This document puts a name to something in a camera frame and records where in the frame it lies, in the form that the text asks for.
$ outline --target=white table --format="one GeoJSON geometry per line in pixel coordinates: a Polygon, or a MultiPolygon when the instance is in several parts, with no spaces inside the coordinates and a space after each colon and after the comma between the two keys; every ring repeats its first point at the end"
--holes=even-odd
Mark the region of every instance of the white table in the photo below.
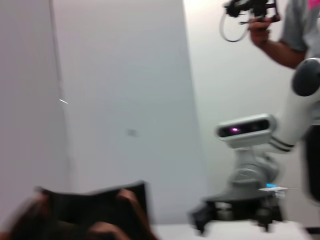
{"type": "Polygon", "coordinates": [[[302,225],[296,222],[274,223],[270,233],[249,221],[214,222],[199,236],[190,225],[156,225],[154,232],[160,240],[312,240],[302,225]]]}

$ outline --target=gray shirt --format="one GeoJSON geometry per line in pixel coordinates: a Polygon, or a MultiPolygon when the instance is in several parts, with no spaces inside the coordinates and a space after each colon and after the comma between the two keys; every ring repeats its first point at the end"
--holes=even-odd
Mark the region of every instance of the gray shirt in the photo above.
{"type": "Polygon", "coordinates": [[[304,52],[307,58],[320,58],[320,1],[289,0],[280,40],[304,52]]]}

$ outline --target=sleeve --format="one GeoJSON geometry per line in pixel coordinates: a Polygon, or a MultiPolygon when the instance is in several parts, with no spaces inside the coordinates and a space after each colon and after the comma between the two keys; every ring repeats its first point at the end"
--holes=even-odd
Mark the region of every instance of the sleeve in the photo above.
{"type": "Polygon", "coordinates": [[[304,28],[301,8],[297,6],[297,0],[289,0],[280,42],[287,44],[293,50],[305,52],[308,48],[303,36],[304,28]]]}

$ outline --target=cable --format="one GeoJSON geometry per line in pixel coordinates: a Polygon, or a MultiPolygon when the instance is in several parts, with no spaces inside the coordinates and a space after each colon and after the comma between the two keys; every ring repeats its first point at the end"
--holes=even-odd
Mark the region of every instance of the cable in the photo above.
{"type": "MultiPolygon", "coordinates": [[[[222,37],[224,40],[226,40],[226,41],[228,41],[228,42],[230,42],[230,43],[237,43],[237,42],[243,40],[243,39],[246,37],[247,33],[248,33],[248,28],[244,31],[244,33],[242,34],[242,36],[241,36],[239,39],[237,39],[237,40],[230,40],[230,39],[228,39],[228,38],[226,37],[225,32],[224,32],[224,26],[225,26],[226,16],[227,16],[227,13],[223,14],[222,17],[221,17],[221,20],[220,20],[220,26],[219,26],[219,28],[220,28],[220,35],[221,35],[221,37],[222,37]]],[[[249,22],[244,22],[244,21],[240,22],[241,25],[247,24],[247,23],[249,23],[249,22]]]]}

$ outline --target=white wall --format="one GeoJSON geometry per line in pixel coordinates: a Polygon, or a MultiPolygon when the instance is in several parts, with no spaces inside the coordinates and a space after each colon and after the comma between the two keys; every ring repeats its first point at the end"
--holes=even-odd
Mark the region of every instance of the white wall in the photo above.
{"type": "Polygon", "coordinates": [[[69,191],[48,0],[0,1],[0,226],[35,186],[69,191]]]}
{"type": "Polygon", "coordinates": [[[78,192],[145,180],[157,223],[208,194],[181,0],[54,0],[78,192]]]}
{"type": "MultiPolygon", "coordinates": [[[[219,35],[219,22],[225,0],[184,0],[193,85],[211,190],[221,191],[235,164],[233,151],[213,134],[222,121],[260,113],[275,114],[290,87],[293,71],[268,59],[255,48],[249,37],[238,43],[224,41],[219,35]]],[[[284,13],[287,1],[278,1],[284,13]]],[[[239,37],[245,26],[239,19],[227,19],[226,35],[239,37]]],[[[282,22],[272,25],[272,38],[280,36],[282,22]]],[[[307,227],[319,225],[319,208],[303,193],[301,149],[288,155],[276,155],[284,173],[279,184],[292,188],[285,208],[290,220],[307,227]]]]}

